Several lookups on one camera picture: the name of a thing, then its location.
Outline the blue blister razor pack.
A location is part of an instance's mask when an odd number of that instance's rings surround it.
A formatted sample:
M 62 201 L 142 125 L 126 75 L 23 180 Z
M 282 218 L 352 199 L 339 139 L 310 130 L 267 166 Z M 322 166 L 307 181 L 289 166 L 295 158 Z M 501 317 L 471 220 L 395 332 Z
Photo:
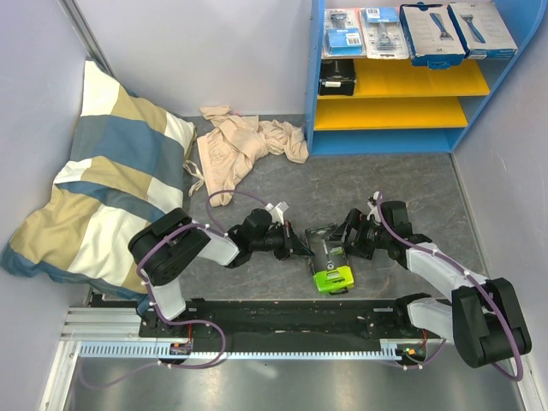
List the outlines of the blue blister razor pack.
M 322 54 L 324 59 L 366 55 L 358 9 L 325 10 Z

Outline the clear blister razor pack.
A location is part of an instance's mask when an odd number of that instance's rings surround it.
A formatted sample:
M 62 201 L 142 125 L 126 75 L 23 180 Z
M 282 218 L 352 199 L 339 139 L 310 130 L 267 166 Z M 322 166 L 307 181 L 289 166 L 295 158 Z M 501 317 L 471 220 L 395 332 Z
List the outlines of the clear blister razor pack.
M 368 59 L 409 59 L 407 43 L 396 8 L 367 7 L 360 9 L 360 24 Z

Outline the white box blue razor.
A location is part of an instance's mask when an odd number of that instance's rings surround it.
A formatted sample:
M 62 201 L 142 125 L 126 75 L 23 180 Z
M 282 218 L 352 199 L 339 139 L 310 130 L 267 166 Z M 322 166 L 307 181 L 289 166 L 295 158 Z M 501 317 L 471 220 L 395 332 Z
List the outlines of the white box blue razor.
M 466 52 L 448 4 L 403 4 L 399 17 L 413 66 L 437 70 L 463 62 Z

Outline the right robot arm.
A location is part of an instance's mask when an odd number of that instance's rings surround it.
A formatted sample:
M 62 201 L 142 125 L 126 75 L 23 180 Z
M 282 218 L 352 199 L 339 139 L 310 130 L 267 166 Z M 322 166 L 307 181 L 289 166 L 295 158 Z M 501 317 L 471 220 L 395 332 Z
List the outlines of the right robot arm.
M 371 259 L 378 250 L 422 277 L 446 302 L 427 294 L 402 297 L 392 315 L 394 331 L 411 337 L 420 329 L 452 342 L 464 362 L 478 368 L 513 359 L 521 378 L 521 357 L 533 344 L 515 288 L 505 278 L 475 273 L 443 253 L 426 235 L 414 232 L 403 201 L 368 200 L 369 212 L 351 210 L 330 233 L 347 253 Z

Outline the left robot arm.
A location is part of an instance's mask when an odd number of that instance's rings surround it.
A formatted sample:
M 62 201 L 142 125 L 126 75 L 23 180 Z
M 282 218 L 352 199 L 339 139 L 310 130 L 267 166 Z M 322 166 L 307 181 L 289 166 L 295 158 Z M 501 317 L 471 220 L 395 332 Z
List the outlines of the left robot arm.
M 313 251 L 283 217 L 286 209 L 284 202 L 256 208 L 242 223 L 222 233 L 176 208 L 135 234 L 128 250 L 158 315 L 158 327 L 170 337 L 187 329 L 180 276 L 197 258 L 236 268 L 256 252 L 272 253 L 278 260 L 293 255 L 312 257 Z

